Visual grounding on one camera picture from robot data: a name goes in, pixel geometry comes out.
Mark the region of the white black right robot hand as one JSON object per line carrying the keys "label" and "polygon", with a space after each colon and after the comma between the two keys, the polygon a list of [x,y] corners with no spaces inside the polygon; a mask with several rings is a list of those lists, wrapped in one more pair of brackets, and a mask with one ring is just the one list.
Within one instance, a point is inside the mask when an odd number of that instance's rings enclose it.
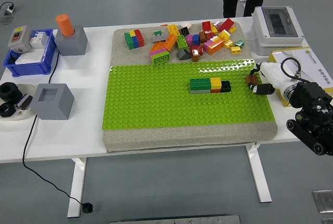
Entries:
{"label": "white black right robot hand", "polygon": [[288,94],[295,88],[296,82],[286,76],[280,63],[274,62],[261,62],[257,63],[251,70],[250,75],[255,72],[261,72],[266,77],[268,84],[250,85],[250,89],[257,95],[270,95],[278,89],[281,95],[288,99]]}

